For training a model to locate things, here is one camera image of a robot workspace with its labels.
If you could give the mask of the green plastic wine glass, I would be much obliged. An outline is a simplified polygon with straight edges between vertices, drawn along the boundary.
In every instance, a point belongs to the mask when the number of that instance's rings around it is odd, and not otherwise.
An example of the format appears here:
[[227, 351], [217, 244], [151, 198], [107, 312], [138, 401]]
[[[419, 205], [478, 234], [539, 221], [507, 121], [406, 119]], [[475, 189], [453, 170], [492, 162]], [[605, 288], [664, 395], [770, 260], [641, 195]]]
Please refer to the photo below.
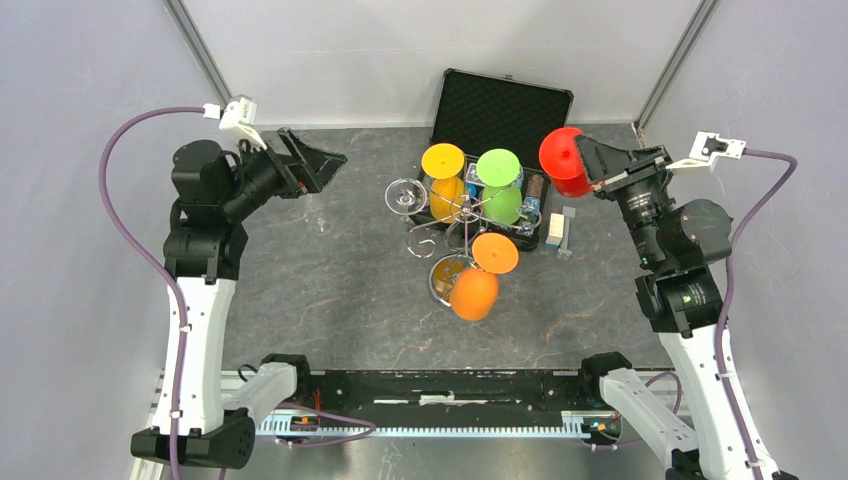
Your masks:
[[484, 217], [502, 225], [517, 222], [518, 209], [523, 203], [521, 188], [516, 184], [523, 173], [517, 155], [503, 148], [489, 150], [479, 157], [476, 172], [484, 184], [481, 193]]

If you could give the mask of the clear wine glass front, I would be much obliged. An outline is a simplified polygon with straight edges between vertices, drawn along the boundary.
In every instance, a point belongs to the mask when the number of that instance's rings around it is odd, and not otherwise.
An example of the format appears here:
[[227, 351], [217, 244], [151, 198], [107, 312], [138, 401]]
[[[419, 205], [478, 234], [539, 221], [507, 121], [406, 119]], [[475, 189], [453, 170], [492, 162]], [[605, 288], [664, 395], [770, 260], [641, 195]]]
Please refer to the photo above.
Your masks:
[[323, 216], [317, 216], [312, 223], [315, 226], [316, 234], [325, 236], [333, 232], [335, 222], [332, 219]]

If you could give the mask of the red plastic wine glass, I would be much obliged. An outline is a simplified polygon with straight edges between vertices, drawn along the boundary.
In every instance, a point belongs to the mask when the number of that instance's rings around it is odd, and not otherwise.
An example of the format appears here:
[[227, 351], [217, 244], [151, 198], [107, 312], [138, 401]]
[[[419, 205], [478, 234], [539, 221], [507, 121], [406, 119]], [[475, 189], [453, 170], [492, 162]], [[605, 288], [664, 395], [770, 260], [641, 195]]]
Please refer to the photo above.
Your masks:
[[539, 147], [538, 158], [542, 170], [556, 191], [566, 197], [578, 198], [590, 192], [576, 144], [576, 137], [582, 134], [579, 128], [561, 127], [551, 131]]

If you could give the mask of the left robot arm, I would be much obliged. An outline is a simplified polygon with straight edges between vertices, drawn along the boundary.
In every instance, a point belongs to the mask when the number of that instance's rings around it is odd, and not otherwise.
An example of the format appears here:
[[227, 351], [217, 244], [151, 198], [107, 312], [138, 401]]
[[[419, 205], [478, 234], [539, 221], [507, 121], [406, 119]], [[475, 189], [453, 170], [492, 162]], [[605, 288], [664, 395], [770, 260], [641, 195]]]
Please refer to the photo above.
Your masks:
[[272, 198], [320, 193], [346, 164], [291, 130], [266, 132], [236, 151], [202, 139], [173, 155], [177, 199], [163, 245], [171, 313], [161, 402], [152, 424], [131, 438], [133, 456], [158, 463], [236, 470], [258, 425], [281, 403], [314, 394], [307, 359], [270, 354], [232, 394], [222, 391], [225, 325], [248, 242], [244, 221]]

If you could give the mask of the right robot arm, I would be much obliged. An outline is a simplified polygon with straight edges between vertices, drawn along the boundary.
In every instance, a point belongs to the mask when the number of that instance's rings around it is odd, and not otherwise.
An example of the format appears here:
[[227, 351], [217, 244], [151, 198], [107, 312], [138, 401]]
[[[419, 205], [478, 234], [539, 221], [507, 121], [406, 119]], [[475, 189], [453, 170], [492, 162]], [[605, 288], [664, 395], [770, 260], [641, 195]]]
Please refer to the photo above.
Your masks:
[[620, 208], [644, 269], [637, 299], [672, 361], [690, 418], [681, 420], [658, 400], [617, 352], [583, 360], [580, 400], [620, 413], [669, 479], [784, 478], [736, 374], [728, 326], [733, 292], [720, 289], [711, 273], [715, 262], [731, 262], [746, 224], [711, 200], [676, 206], [668, 194], [675, 174], [712, 171], [719, 159], [751, 149], [711, 132], [699, 132], [682, 160], [662, 146], [624, 150], [582, 134], [574, 144], [594, 195]]

